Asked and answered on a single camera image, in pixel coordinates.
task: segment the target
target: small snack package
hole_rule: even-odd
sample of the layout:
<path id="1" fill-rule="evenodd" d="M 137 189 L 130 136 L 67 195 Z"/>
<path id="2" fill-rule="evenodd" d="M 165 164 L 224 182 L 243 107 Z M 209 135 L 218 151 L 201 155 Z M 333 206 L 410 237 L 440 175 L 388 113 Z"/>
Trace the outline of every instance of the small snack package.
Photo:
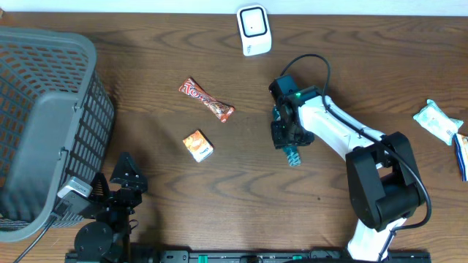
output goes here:
<path id="1" fill-rule="evenodd" d="M 428 99 L 427 106 L 412 118 L 447 145 L 452 145 L 453 136 L 463 125 L 463 121 L 447 117 L 431 99 Z"/>
<path id="2" fill-rule="evenodd" d="M 235 111 L 234 107 L 218 102 L 210 94 L 206 93 L 191 77 L 185 80 L 178 90 L 194 99 L 199 99 L 222 123 L 225 123 Z"/>
<path id="3" fill-rule="evenodd" d="M 460 166 L 461 180 L 468 180 L 468 137 L 457 134 L 455 137 L 456 158 Z"/>
<path id="4" fill-rule="evenodd" d="M 200 130 L 197 130 L 185 138 L 184 144 L 197 162 L 203 161 L 214 151 L 213 146 L 211 146 L 210 142 L 203 136 Z"/>

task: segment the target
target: wooden table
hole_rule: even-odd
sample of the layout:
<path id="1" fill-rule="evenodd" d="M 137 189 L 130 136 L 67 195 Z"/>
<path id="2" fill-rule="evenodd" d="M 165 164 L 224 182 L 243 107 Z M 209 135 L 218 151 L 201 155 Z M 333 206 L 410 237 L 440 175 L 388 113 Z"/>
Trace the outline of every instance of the wooden table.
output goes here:
<path id="1" fill-rule="evenodd" d="M 433 99 L 468 121 L 468 19 L 424 17 L 269 17 L 271 52 L 244 57 L 234 15 L 6 13 L 3 25 L 71 31 L 97 47 L 97 70 L 116 101 L 116 126 L 103 168 L 110 176 L 129 151 L 149 180 L 137 207 L 132 241 L 194 250 L 299 250 L 344 247 L 357 218 L 343 160 L 323 141 L 301 148 L 288 167 L 270 136 L 268 85 L 303 53 L 332 64 L 330 95 L 350 115 L 412 143 L 434 212 L 422 229 L 399 233 L 392 249 L 427 249 L 434 262 L 468 260 L 467 183 L 454 147 L 412 119 Z M 323 85 L 321 61 L 304 59 L 290 73 L 302 87 Z M 221 123 L 180 93 L 193 76 L 235 106 Z M 468 125 L 461 127 L 468 134 Z M 201 129 L 216 148 L 197 164 L 182 139 Z M 418 209 L 409 222 L 422 219 Z M 62 262 L 82 224 L 52 229 L 25 262 Z M 33 240 L 1 244 L 11 262 Z"/>

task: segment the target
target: black cable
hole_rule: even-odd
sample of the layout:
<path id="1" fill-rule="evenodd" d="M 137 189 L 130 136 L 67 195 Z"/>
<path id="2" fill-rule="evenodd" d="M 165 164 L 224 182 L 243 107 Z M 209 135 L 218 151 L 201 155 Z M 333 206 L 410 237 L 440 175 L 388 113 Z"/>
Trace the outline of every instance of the black cable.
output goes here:
<path id="1" fill-rule="evenodd" d="M 55 222 L 57 217 L 52 217 L 50 222 L 44 226 L 44 230 L 36 237 L 36 239 L 29 245 L 28 248 L 26 248 L 23 253 L 13 262 L 13 263 L 18 263 L 23 259 L 23 257 L 41 240 L 41 238 L 45 235 L 45 233 L 49 230 L 49 228 L 52 226 L 53 222 Z"/>
<path id="2" fill-rule="evenodd" d="M 328 63 L 327 59 L 320 56 L 320 55 L 317 55 L 317 54 L 304 54 L 302 56 L 299 56 L 297 58 L 294 58 L 282 71 L 282 73 L 280 74 L 280 76 L 284 75 L 284 73 L 287 71 L 287 69 L 293 65 L 297 60 L 301 59 L 301 58 L 305 58 L 305 57 L 316 57 L 316 58 L 320 58 L 323 62 L 325 62 L 325 64 L 327 65 L 327 70 L 328 70 L 328 73 L 327 73 L 327 80 L 325 81 L 325 85 L 323 86 L 323 92 L 322 92 L 322 103 L 323 103 L 323 106 L 325 107 L 325 110 L 328 111 L 333 117 L 335 117 L 336 119 L 338 119 L 339 121 L 341 121 L 342 123 L 344 123 L 346 126 L 350 127 L 353 131 L 357 132 L 360 136 L 362 137 L 365 137 L 366 139 L 370 140 L 371 142 L 373 142 L 377 147 L 380 147 L 381 149 L 383 149 L 384 151 L 386 151 L 391 157 L 393 157 L 395 160 L 397 160 L 398 163 L 402 164 L 408 171 L 409 173 L 411 174 L 411 176 L 413 176 L 413 178 L 415 179 L 416 183 L 419 185 L 420 187 L 420 190 L 423 192 L 423 196 L 424 196 L 424 199 L 426 199 L 426 207 L 427 207 L 427 210 L 426 210 L 426 216 L 424 217 L 424 219 L 419 222 L 419 223 L 416 223 L 416 224 L 411 224 L 411 225 L 408 225 L 408 226 L 396 226 L 394 227 L 391 231 L 390 231 L 390 235 L 388 236 L 387 240 L 385 241 L 385 244 L 384 244 L 384 247 L 382 249 L 382 251 L 379 253 L 379 260 L 378 262 L 380 262 L 382 260 L 382 257 L 383 257 L 383 254 L 388 250 L 388 247 L 390 246 L 390 243 L 391 243 L 391 240 L 393 239 L 393 237 L 395 237 L 396 235 L 396 232 L 399 231 L 399 230 L 404 230 L 404 229 L 414 229 L 414 228 L 418 228 L 418 227 L 422 227 L 423 225 L 425 225 L 429 219 L 431 218 L 431 214 L 432 214 L 432 203 L 431 203 L 431 199 L 429 197 L 429 194 L 427 192 L 427 189 L 426 187 L 424 186 L 423 182 L 420 180 L 420 178 L 416 175 L 415 171 L 408 165 L 408 163 L 399 155 L 397 154 L 394 150 L 390 149 L 387 145 L 384 145 L 382 142 L 380 142 L 379 140 L 376 140 L 374 139 L 373 137 L 371 137 L 370 135 L 366 134 L 364 132 L 364 130 L 362 129 L 358 129 L 357 127 L 353 126 L 351 123 L 349 123 L 348 121 L 344 120 L 341 116 L 337 115 L 332 109 L 331 109 L 331 106 L 329 104 L 326 103 L 325 101 L 325 98 L 326 98 L 326 93 L 327 93 L 327 88 L 328 88 L 328 83 L 330 82 L 330 77 L 331 77 L 331 66 L 330 64 Z"/>

